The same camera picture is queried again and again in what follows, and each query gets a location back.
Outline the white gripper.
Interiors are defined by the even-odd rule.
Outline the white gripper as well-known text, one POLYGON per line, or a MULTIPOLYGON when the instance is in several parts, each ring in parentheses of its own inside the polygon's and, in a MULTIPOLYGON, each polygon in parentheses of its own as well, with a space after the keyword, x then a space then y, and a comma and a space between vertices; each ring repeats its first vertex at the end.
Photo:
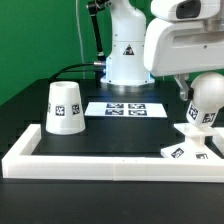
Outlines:
POLYGON ((194 90, 187 84, 187 73, 224 68, 224 31, 205 32, 202 21, 156 18, 146 31, 144 66, 156 77, 177 74, 180 98, 191 100, 194 90))

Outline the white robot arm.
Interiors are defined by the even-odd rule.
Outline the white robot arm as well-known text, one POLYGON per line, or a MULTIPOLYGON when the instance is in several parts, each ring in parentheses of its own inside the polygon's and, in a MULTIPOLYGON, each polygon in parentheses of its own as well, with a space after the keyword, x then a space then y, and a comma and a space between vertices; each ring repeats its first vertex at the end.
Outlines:
POLYGON ((112 52, 104 86, 139 92, 156 77, 172 75, 188 100, 190 73, 224 69, 224 0, 153 0, 151 22, 129 0, 110 2, 112 52))

